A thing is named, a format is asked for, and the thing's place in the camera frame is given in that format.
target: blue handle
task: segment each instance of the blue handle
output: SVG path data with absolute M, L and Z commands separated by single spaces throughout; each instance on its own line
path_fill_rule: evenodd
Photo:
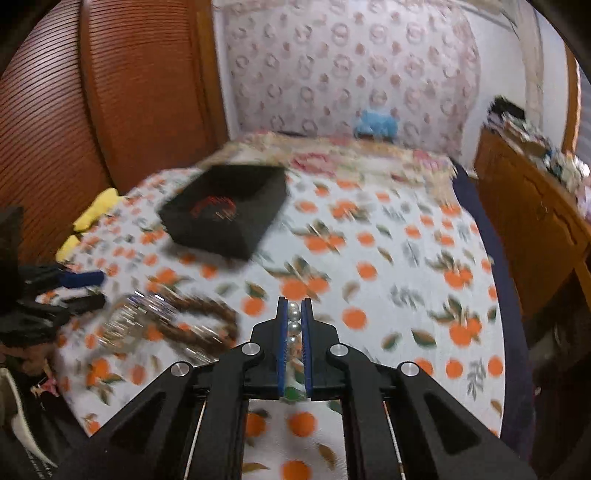
M 65 288 L 94 287 L 104 281 L 105 273 L 101 270 L 84 273 L 64 272 L 60 276 L 60 285 Z

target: metal screw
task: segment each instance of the metal screw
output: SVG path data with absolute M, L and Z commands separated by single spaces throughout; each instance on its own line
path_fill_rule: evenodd
M 175 377 L 184 377 L 189 373 L 190 367 L 184 362 L 177 362 L 170 367 L 170 373 Z
M 400 366 L 400 371 L 407 377 L 415 377 L 416 375 L 418 375 L 420 370 L 417 364 L 414 364 L 412 362 L 404 362 Z
M 242 345 L 242 353 L 244 355 L 256 355 L 258 352 L 261 351 L 261 346 L 258 343 L 245 343 Z
M 336 343 L 330 347 L 330 353 L 332 353 L 334 356 L 345 356 L 347 353 L 349 353 L 349 349 L 342 343 Z

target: blue stuffed toy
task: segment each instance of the blue stuffed toy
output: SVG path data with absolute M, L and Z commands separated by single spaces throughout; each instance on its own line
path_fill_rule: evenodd
M 374 137 L 377 140 L 394 142 L 398 133 L 398 122 L 390 115 L 364 110 L 355 126 L 355 138 Z

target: white wall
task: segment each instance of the white wall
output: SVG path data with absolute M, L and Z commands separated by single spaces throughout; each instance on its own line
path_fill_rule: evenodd
M 564 41 L 538 13 L 544 52 L 544 124 L 542 131 L 556 148 L 562 148 L 569 108 L 569 70 Z
M 228 65 L 228 48 L 226 36 L 224 35 L 223 12 L 221 10 L 213 11 L 213 31 L 216 36 L 217 68 L 220 73 L 220 83 L 222 85 L 223 106 L 226 111 L 228 135 L 230 136 L 230 140 L 235 140 L 240 136 L 241 129 L 238 123 L 238 113 L 234 101 L 232 76 L 230 75 L 230 65 Z
M 466 170 L 471 170 L 480 141 L 480 129 L 494 98 L 502 95 L 525 107 L 525 66 L 519 39 L 505 17 L 495 16 L 495 22 L 492 22 L 468 10 L 464 13 L 474 33 L 482 66 L 480 92 L 464 128 L 462 156 L 459 159 Z

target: bracelet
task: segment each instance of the bracelet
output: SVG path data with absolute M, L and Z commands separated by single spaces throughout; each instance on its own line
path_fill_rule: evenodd
M 174 324 L 178 312 L 212 315 L 222 321 L 216 331 L 205 325 L 180 329 Z M 184 353 L 200 362 L 216 360 L 238 339 L 238 312 L 222 301 L 198 296 L 184 297 L 169 288 L 157 294 L 135 292 L 115 301 L 106 316 L 101 345 L 112 353 L 128 353 L 143 337 L 148 322 L 168 340 L 187 346 Z

